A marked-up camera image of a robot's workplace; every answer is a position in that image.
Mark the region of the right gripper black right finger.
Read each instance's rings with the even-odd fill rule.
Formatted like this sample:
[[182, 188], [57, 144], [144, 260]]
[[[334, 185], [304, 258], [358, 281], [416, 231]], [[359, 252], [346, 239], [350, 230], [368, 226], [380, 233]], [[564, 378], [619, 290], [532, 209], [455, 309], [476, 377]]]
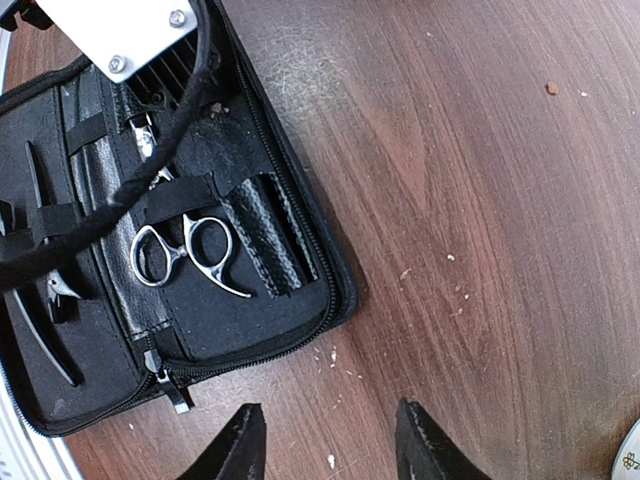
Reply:
[[395, 452], [399, 479], [490, 479], [419, 402], [406, 398], [396, 412]]

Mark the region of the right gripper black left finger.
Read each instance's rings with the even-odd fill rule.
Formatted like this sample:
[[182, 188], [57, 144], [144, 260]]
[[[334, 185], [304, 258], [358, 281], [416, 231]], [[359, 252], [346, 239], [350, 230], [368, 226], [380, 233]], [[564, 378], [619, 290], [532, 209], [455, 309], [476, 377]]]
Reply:
[[266, 422], [260, 404], [243, 404], [178, 479], [264, 479]]

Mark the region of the black zip tool case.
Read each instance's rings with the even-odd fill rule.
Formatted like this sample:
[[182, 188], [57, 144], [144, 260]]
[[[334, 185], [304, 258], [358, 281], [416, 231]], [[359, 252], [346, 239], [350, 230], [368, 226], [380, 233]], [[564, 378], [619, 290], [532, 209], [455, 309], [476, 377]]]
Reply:
[[[160, 396], [189, 410], [191, 385], [288, 354], [344, 322], [352, 273], [237, 32], [218, 1], [199, 28], [124, 85], [89, 58], [1, 98], [1, 371], [15, 406], [45, 436], [64, 436]], [[142, 161], [129, 120], [149, 114]], [[158, 184], [168, 167], [178, 186]], [[151, 224], [172, 246], [181, 214], [224, 220], [234, 240], [225, 282], [190, 261], [160, 288], [141, 284], [131, 242]], [[199, 231], [213, 265], [223, 231]], [[64, 300], [56, 337], [80, 383], [41, 352], [10, 291], [58, 269], [82, 298]]]

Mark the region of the black hair clip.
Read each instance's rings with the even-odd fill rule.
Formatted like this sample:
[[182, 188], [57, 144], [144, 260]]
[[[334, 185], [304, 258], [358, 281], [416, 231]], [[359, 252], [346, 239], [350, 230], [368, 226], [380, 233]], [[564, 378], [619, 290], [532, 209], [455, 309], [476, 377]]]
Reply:
[[43, 304], [40, 304], [40, 291], [36, 285], [13, 289], [10, 294], [16, 303], [18, 313], [45, 358], [66, 383], [71, 387], [77, 387], [80, 380], [56, 337], [54, 326], [65, 321], [64, 300], [80, 300], [82, 296], [68, 284], [58, 269], [46, 274], [44, 283], [46, 295]]

